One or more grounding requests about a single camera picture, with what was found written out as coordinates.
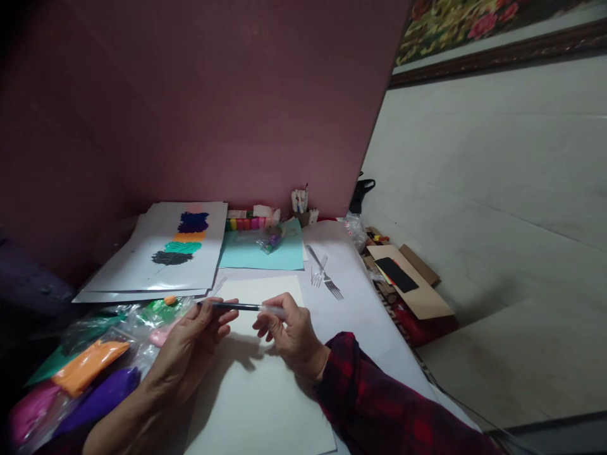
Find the black bag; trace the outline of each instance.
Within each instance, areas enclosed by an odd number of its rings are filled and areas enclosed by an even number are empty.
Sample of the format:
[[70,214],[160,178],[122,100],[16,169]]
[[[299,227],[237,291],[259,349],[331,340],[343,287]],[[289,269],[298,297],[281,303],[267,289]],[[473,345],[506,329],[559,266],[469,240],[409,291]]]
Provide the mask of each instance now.
[[354,194],[352,195],[352,201],[350,202],[350,212],[359,214],[362,212],[362,200],[365,198],[365,194],[369,193],[375,188],[375,180],[365,179],[356,182],[356,188],[354,188]]

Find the person's left hand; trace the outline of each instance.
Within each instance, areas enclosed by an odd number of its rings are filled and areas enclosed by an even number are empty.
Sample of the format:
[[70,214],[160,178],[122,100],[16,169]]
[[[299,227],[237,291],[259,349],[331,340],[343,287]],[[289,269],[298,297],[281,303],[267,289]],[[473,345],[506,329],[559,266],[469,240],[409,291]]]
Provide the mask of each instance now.
[[[215,348],[230,333],[228,322],[238,310],[213,309],[209,298],[194,306],[171,330],[152,368],[140,387],[152,399],[185,403],[208,371]],[[238,303],[238,299],[229,300]]]

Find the cable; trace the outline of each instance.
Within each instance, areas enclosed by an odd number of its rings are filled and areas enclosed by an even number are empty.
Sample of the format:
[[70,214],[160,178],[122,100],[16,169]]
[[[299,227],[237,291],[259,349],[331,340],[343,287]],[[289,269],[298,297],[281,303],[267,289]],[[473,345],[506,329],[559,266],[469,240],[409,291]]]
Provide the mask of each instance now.
[[436,379],[434,378],[434,376],[432,376],[432,373],[430,373],[430,376],[432,378],[432,383],[445,395],[447,395],[449,398],[451,398],[452,400],[456,401],[457,403],[461,404],[463,407],[465,407],[466,409],[468,409],[469,411],[473,412],[474,414],[476,414],[478,417],[482,418],[485,422],[487,422],[488,424],[490,424],[492,427],[494,427],[495,429],[503,432],[507,438],[506,440],[509,440],[509,442],[511,442],[512,444],[514,444],[517,447],[520,447],[521,449],[526,450],[529,453],[532,453],[534,455],[544,455],[539,449],[536,449],[534,446],[532,446],[531,444],[526,443],[525,441],[523,441],[522,439],[514,436],[512,433],[506,431],[504,428],[501,428],[499,426],[497,426],[495,423],[493,423],[492,421],[490,421],[489,419],[487,419],[486,417],[478,414],[478,412],[476,412],[474,409],[472,409],[470,406],[468,406],[465,403],[462,403],[461,401],[459,401],[456,397],[454,397],[453,395],[451,395],[449,392],[447,392],[446,390],[444,390],[437,382]]

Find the black pen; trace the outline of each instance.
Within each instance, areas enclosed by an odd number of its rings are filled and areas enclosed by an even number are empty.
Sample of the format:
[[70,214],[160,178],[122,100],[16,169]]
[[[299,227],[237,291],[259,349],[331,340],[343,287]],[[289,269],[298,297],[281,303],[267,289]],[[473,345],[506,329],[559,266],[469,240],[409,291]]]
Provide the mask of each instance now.
[[[239,311],[258,311],[272,313],[281,319],[286,317],[284,308],[271,305],[251,305],[248,303],[228,303],[228,302],[212,302],[213,308],[225,308],[227,310]],[[202,306],[202,301],[198,302],[198,306]]]

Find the fork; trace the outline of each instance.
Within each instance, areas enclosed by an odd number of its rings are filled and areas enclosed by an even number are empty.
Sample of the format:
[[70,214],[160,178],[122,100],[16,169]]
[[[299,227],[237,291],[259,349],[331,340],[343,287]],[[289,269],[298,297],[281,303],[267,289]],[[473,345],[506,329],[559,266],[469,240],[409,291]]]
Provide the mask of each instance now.
[[340,289],[337,286],[335,286],[335,283],[333,282],[333,280],[331,280],[331,278],[329,278],[329,276],[327,275],[327,272],[324,271],[324,267],[321,265],[321,262],[316,257],[316,253],[314,253],[314,250],[312,249],[312,247],[310,245],[306,245],[305,247],[308,250],[308,252],[312,255],[312,257],[314,258],[316,263],[318,264],[318,267],[321,270],[321,274],[324,274],[324,277],[322,278],[324,285],[327,287],[327,289],[330,290],[331,294],[333,294],[333,296],[337,300],[343,300],[343,295],[341,295]]
[[[327,259],[328,259],[327,255],[324,255],[322,257],[322,260],[321,260],[322,268],[326,267]],[[316,288],[319,288],[322,283],[323,278],[324,278],[324,272],[321,272],[320,270],[315,271],[314,275],[312,275],[312,285],[315,286]]]

